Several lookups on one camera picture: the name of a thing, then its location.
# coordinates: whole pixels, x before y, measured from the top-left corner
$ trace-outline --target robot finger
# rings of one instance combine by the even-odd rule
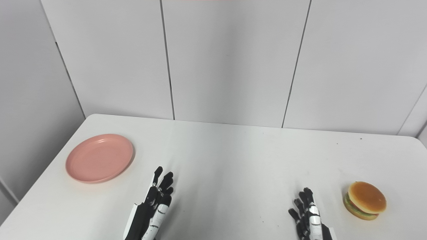
[[[161,192],[163,192],[164,190],[166,190],[168,187],[170,187],[173,183],[173,173],[172,172],[168,172],[164,177],[163,180],[161,181],[160,185],[159,185],[159,190]]]
[[[308,187],[304,188],[304,193],[307,196],[308,204],[314,204],[313,192]]]
[[[161,166],[159,166],[156,169],[156,171],[154,171],[154,176],[153,176],[153,181],[152,181],[153,186],[157,186],[157,184],[159,182],[159,177],[160,177],[162,172],[163,172],[163,168]]]
[[[293,208],[289,209],[288,213],[295,220],[295,223],[296,223],[296,233],[298,234],[298,237],[301,240],[303,240],[308,233],[307,233],[307,231],[303,230],[303,227],[302,227],[302,224],[301,224],[301,219],[299,218],[298,213]]]
[[[305,211],[304,211],[303,203],[301,202],[300,199],[295,199],[294,204],[299,210],[299,215],[301,216],[301,218],[300,218],[301,226],[303,227],[303,230],[308,231],[308,228],[307,228],[308,224],[305,222]]]
[[[165,195],[171,195],[173,193],[173,187],[169,187],[168,189],[165,190],[164,194]]]

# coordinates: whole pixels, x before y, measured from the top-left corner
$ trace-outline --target tabletop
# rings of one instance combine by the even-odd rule
[[[104,133],[128,138],[134,160],[104,183],[73,180],[68,154]],[[3,223],[0,239],[121,240],[157,166],[175,174],[158,240],[297,240],[287,210],[304,187],[339,240],[424,236],[427,150],[415,138],[94,114]],[[354,181],[386,196],[376,220],[345,209],[342,197]]]

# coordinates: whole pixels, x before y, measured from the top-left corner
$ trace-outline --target hamburger bun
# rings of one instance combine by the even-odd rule
[[[344,196],[344,206],[353,215],[364,220],[374,220],[385,211],[387,201],[375,186],[357,181],[350,185]]]

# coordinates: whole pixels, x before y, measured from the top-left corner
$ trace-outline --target robotic hand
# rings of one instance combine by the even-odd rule
[[[145,201],[140,205],[134,204],[123,233],[124,240],[154,240],[172,201],[173,173],[167,173],[158,185],[162,172],[163,168],[158,167]]]
[[[330,229],[320,219],[319,210],[314,204],[313,192],[306,187],[304,191],[299,192],[299,197],[302,202],[300,199],[294,200],[299,215],[293,208],[288,210],[295,220],[298,237],[301,240],[334,240]]]

